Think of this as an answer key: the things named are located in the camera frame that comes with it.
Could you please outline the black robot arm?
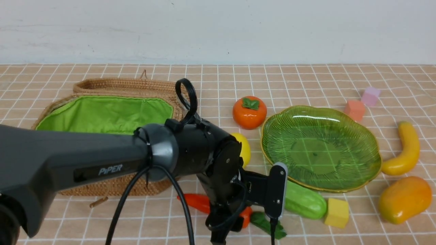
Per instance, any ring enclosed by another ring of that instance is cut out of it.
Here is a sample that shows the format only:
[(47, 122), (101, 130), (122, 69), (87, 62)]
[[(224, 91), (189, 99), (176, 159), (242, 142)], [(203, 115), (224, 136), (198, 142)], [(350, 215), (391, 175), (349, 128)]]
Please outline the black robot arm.
[(176, 178), (195, 174), (210, 202), (206, 226), (213, 245), (239, 232), (247, 207), (241, 144), (228, 132), (201, 120), (168, 119), (132, 135), (35, 131), (1, 125), (1, 244), (15, 245), (20, 227), (34, 237), (59, 191), (134, 174), (123, 191), (108, 231), (111, 240), (126, 197), (137, 181), (168, 179), (184, 208), (189, 243), (192, 221)]

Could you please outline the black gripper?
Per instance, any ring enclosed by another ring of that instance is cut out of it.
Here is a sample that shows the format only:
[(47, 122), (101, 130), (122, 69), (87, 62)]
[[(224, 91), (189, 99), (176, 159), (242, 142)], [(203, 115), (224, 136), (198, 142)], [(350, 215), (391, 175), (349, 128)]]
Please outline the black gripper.
[(205, 225), (211, 232), (210, 242), (212, 245), (226, 245), (229, 232), (240, 232), (249, 226), (253, 210), (246, 205), (244, 208), (242, 210), (239, 207), (232, 212), (224, 206), (210, 206)]

